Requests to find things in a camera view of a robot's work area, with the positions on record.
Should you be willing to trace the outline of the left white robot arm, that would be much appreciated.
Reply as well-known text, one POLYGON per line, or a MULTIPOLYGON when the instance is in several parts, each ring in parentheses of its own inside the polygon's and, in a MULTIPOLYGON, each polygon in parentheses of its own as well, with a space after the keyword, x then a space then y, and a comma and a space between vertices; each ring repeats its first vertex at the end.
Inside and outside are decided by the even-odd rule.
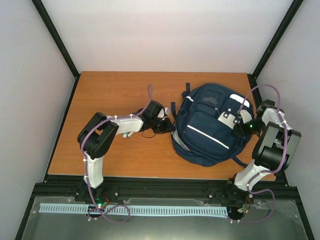
POLYGON ((92 201, 103 198, 103 160, 117 135, 133 134, 151 129, 154 134, 166 134, 175 130, 170 109, 155 100, 124 116, 109 116, 96 112, 77 137, 84 162, 84 181, 89 186, 86 195, 92 201))

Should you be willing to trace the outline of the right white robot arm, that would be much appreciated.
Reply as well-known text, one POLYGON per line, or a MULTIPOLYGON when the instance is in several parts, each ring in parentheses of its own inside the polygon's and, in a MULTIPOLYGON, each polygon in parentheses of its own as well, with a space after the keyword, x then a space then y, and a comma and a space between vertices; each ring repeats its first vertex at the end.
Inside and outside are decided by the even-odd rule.
POLYGON ((288 168, 302 137, 288 125, 285 114, 269 99, 258 107, 255 118, 236 124, 232 135, 259 136, 251 155, 252 162, 227 181, 223 196, 232 204, 244 202, 254 185, 265 176, 288 168))

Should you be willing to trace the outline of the navy blue student backpack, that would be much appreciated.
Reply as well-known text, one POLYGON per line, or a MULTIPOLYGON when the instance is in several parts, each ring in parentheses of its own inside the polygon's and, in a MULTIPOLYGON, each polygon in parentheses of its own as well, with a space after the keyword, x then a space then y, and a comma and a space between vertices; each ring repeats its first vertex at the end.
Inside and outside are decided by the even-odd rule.
POLYGON ((251 140, 250 136, 232 134, 234 126, 243 122, 238 110, 248 120, 254 118, 254 106, 242 94, 217 83, 205 83, 195 89, 185 84, 182 104, 176 110, 171 103, 175 130, 171 132, 175 152, 184 160, 212 167, 229 159, 246 168, 238 159, 251 140))

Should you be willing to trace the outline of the white green glue stick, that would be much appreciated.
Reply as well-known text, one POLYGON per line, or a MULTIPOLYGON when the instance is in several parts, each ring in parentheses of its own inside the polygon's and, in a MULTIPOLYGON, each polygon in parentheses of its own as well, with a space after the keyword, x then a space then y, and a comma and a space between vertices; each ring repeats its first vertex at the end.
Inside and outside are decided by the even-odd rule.
POLYGON ((124 138, 129 138, 129 137, 131 137, 133 134, 134 134, 134 132, 125 132, 125 133, 123 134, 123 137, 124 137, 124 138))

